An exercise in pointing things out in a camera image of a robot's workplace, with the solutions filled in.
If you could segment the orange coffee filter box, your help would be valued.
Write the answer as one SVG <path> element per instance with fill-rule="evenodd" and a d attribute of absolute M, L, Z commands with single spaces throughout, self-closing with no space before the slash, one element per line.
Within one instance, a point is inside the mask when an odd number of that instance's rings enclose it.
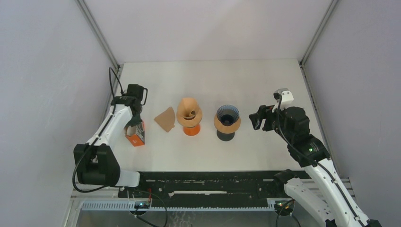
<path fill-rule="evenodd" d="M 126 125 L 124 127 L 125 138 L 131 143 L 132 146 L 138 147 L 145 145 L 145 127 L 144 122 L 138 123 L 133 126 Z"/>

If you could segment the blue glass dripper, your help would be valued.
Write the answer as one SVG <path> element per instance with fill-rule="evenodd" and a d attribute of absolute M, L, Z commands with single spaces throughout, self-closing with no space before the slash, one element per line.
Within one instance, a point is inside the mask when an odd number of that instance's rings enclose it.
<path fill-rule="evenodd" d="M 223 105 L 217 110 L 217 119 L 224 126 L 230 126 L 236 123 L 239 118 L 239 110 L 233 105 Z"/>

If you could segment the orange glass carafe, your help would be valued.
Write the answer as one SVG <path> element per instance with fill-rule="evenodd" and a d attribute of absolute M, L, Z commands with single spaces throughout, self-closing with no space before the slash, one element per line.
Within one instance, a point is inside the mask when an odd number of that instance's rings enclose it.
<path fill-rule="evenodd" d="M 197 124 L 194 127 L 183 127 L 184 133 L 188 136 L 195 136 L 200 132 L 200 130 L 201 130 L 200 124 Z"/>

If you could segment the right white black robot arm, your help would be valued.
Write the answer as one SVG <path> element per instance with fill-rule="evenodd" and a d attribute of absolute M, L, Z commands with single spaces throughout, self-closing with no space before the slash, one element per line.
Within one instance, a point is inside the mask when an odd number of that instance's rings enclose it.
<path fill-rule="evenodd" d="M 310 133 L 310 120 L 304 109 L 282 110 L 261 105 L 249 115 L 255 130 L 275 131 L 286 143 L 291 157 L 317 184 L 322 198 L 302 185 L 287 169 L 275 175 L 273 190 L 280 197 L 290 196 L 322 227 L 379 227 L 356 204 L 341 181 L 324 144 Z"/>

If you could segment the brown paper coffee filter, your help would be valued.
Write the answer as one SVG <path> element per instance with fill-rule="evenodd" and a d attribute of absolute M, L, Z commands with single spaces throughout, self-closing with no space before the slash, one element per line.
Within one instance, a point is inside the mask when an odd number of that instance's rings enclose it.
<path fill-rule="evenodd" d="M 199 107 L 198 102 L 196 99 L 191 97 L 183 98 L 178 107 L 177 113 L 183 116 L 186 120 L 191 120 L 197 115 L 199 112 L 202 112 L 202 109 Z"/>
<path fill-rule="evenodd" d="M 165 111 L 154 118 L 154 121 L 165 131 L 170 132 L 175 124 L 175 112 L 172 107 L 168 107 Z"/>

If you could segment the wooden dripper ring holder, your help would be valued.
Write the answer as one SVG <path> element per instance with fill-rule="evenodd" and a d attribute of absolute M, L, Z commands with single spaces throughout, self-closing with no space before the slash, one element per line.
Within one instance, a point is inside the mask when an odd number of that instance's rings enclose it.
<path fill-rule="evenodd" d="M 178 123 L 181 126 L 187 127 L 187 128 L 193 128 L 193 127 L 197 126 L 198 124 L 200 124 L 202 117 L 203 117 L 203 113 L 201 113 L 201 112 L 199 112 L 197 115 L 195 115 L 195 117 L 191 120 L 186 120 L 183 116 L 179 115 L 178 113 L 176 114 Z"/>

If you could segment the red black carafe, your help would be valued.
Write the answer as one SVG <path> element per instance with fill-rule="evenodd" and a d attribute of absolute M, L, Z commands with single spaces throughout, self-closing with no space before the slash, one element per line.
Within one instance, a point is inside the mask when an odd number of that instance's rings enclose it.
<path fill-rule="evenodd" d="M 217 131 L 217 137 L 221 140 L 221 141 L 230 141 L 234 138 L 235 133 L 222 133 L 220 131 Z"/>

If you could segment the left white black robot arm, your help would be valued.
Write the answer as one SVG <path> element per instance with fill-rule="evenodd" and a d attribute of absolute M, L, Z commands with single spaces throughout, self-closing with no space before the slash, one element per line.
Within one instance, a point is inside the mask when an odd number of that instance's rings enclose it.
<path fill-rule="evenodd" d="M 145 125 L 140 114 L 147 97 L 147 88 L 129 84 L 125 93 L 113 98 L 109 113 L 96 133 L 86 143 L 77 144 L 73 150 L 76 164 L 73 180 L 102 188 L 130 187 L 130 192 L 136 197 L 147 193 L 148 185 L 140 180 L 140 173 L 124 170 L 117 159 L 116 150 L 122 133 L 135 147 L 145 144 Z"/>

